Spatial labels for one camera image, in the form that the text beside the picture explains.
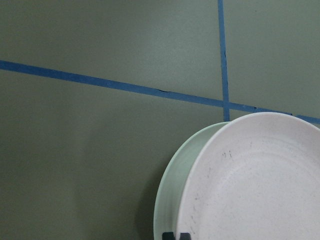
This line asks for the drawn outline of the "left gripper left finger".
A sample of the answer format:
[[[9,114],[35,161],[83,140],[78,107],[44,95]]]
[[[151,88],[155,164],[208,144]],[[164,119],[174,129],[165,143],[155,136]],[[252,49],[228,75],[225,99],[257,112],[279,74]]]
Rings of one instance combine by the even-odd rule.
[[[175,240],[175,235],[173,232],[163,232],[162,240]]]

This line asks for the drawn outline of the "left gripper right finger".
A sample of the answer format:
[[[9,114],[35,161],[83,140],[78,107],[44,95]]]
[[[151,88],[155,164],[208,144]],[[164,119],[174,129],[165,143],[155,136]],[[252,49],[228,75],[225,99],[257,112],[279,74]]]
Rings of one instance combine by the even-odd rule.
[[[181,232],[179,240],[191,240],[191,235],[189,232]]]

